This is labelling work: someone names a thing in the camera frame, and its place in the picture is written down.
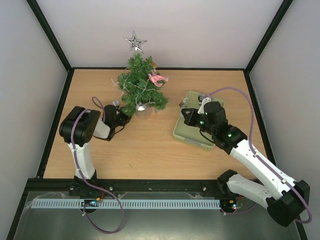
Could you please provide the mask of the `silver star ornament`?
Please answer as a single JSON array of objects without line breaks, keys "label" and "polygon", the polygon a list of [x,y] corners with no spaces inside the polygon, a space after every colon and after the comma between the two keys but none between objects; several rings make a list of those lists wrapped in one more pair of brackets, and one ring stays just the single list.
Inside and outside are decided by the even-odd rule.
[{"label": "silver star ornament", "polygon": [[123,39],[129,43],[129,51],[134,51],[135,53],[143,54],[142,45],[147,43],[148,41],[145,39],[140,39],[137,37],[135,30],[132,31],[131,37],[123,37]]}]

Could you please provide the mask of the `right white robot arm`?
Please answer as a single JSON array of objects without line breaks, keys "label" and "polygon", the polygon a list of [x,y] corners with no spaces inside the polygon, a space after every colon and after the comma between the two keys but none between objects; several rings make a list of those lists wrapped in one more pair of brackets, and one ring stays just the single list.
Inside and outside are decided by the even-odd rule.
[{"label": "right white robot arm", "polygon": [[310,186],[296,181],[278,169],[250,142],[239,128],[228,123],[225,109],[218,101],[205,98],[199,109],[181,110],[184,123],[199,128],[211,136],[216,147],[245,165],[260,181],[246,179],[233,170],[224,172],[218,180],[218,191],[244,196],[265,208],[279,225],[287,227],[308,209]]}]

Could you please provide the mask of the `pink fabric bow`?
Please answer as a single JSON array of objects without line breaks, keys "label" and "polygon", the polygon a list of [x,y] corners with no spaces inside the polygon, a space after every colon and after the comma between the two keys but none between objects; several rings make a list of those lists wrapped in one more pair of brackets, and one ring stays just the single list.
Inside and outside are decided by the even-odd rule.
[{"label": "pink fabric bow", "polygon": [[149,80],[158,88],[160,88],[164,83],[169,81],[168,77],[163,77],[155,73],[148,74],[148,77]]}]

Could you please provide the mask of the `silver glitter ball ornament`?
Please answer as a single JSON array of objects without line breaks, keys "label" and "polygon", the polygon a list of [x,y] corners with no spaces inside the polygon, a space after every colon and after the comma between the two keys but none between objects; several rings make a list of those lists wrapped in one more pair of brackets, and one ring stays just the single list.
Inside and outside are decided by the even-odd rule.
[{"label": "silver glitter ball ornament", "polygon": [[142,113],[142,112],[146,111],[147,106],[146,106],[144,103],[139,102],[139,103],[136,105],[135,108],[136,108],[136,111],[137,111],[137,112]]}]

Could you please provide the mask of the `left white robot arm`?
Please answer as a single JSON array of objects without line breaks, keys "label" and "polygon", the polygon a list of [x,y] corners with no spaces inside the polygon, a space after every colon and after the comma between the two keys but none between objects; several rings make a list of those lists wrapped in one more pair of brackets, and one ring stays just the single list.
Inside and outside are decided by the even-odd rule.
[{"label": "left white robot arm", "polygon": [[109,142],[115,136],[116,128],[124,128],[130,120],[131,117],[124,114],[121,107],[112,104],[103,108],[103,114],[81,106],[71,110],[60,124],[59,135],[71,150],[75,177],[87,181],[97,177],[91,158],[92,138]]}]

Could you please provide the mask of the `clear plastic battery box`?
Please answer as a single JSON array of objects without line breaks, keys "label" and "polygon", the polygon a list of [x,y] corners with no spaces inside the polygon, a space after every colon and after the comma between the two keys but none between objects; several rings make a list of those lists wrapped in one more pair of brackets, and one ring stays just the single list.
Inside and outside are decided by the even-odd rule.
[{"label": "clear plastic battery box", "polygon": [[145,109],[138,109],[136,111],[136,116],[140,120],[147,120],[152,115],[152,109],[151,108],[145,108]]}]

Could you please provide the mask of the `small green christmas tree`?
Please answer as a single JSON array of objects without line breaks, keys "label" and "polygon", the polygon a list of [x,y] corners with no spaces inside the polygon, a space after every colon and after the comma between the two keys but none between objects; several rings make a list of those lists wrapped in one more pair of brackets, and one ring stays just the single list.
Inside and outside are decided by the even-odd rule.
[{"label": "small green christmas tree", "polygon": [[133,116],[142,105],[162,111],[166,108],[169,98],[162,88],[169,81],[161,76],[154,66],[151,56],[144,58],[141,53],[134,53],[127,61],[127,68],[117,78],[117,87],[122,92],[124,103],[122,112]]}]

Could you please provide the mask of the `silver word ornament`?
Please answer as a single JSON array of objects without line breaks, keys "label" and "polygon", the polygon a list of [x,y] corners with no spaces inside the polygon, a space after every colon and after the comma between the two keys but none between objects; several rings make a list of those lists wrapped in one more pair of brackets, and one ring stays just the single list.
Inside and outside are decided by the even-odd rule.
[{"label": "silver word ornament", "polygon": [[180,108],[184,108],[184,107],[187,106],[187,104],[188,104],[188,98],[185,97],[185,98],[179,103],[179,107],[180,107]]}]

